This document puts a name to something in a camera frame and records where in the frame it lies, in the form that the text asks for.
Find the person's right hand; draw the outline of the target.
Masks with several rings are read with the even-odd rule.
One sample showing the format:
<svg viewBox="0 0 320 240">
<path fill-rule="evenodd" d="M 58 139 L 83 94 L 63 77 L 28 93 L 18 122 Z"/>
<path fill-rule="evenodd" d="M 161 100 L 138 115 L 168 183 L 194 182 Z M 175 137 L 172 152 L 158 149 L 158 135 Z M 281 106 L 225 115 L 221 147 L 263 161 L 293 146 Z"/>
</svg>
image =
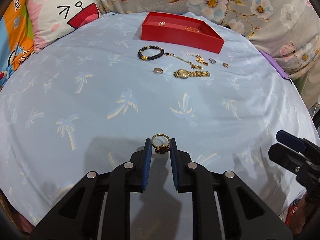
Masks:
<svg viewBox="0 0 320 240">
<path fill-rule="evenodd" d="M 319 205 L 310 204 L 305 200 L 307 195 L 308 194 L 305 193 L 303 198 L 300 200 L 288 225 L 293 235 L 300 234 L 303 231 L 303 227 L 305 226 L 308 218 L 319 209 Z"/>
</svg>

